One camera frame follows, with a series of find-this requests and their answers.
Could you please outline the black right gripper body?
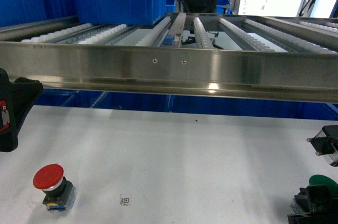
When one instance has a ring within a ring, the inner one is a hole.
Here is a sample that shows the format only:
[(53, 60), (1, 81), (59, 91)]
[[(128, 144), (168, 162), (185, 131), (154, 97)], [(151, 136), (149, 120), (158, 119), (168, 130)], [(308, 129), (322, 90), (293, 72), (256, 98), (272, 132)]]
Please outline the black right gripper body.
[(317, 156), (323, 156), (330, 166), (337, 166), (337, 125), (326, 125), (312, 138), (307, 138)]

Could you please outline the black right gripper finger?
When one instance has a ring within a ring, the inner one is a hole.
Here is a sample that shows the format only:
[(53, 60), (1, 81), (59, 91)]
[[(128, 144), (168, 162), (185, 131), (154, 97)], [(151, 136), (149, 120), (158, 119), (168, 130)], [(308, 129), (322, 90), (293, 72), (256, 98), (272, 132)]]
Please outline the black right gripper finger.
[(300, 188), (291, 208), (288, 223), (337, 223), (337, 195), (325, 184)]

